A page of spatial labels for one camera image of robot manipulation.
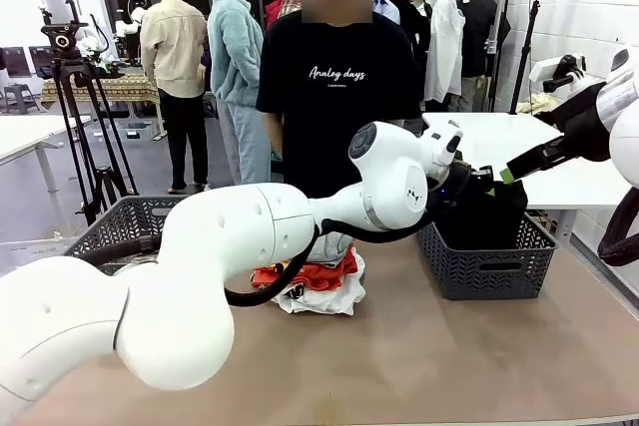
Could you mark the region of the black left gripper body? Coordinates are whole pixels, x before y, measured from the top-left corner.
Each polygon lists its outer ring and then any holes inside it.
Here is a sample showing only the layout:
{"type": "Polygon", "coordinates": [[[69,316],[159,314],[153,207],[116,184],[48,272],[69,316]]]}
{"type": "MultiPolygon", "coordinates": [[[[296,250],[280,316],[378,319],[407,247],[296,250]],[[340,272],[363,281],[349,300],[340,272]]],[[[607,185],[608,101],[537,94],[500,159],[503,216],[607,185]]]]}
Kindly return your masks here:
{"type": "Polygon", "coordinates": [[[470,164],[454,160],[443,173],[427,178],[429,210],[441,210],[454,204],[458,198],[477,191],[480,178],[470,164]]]}

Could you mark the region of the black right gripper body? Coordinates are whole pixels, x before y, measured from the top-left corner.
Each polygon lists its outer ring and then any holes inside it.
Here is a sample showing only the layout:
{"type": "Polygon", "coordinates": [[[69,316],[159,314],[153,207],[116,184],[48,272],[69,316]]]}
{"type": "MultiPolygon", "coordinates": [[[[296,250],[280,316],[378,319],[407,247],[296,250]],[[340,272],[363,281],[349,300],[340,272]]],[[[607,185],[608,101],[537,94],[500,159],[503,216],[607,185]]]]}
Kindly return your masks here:
{"type": "Polygon", "coordinates": [[[555,127],[563,134],[559,150],[565,157],[581,157],[591,162],[610,159],[610,133],[596,105],[604,85],[598,82],[583,88],[551,112],[555,127]]]}

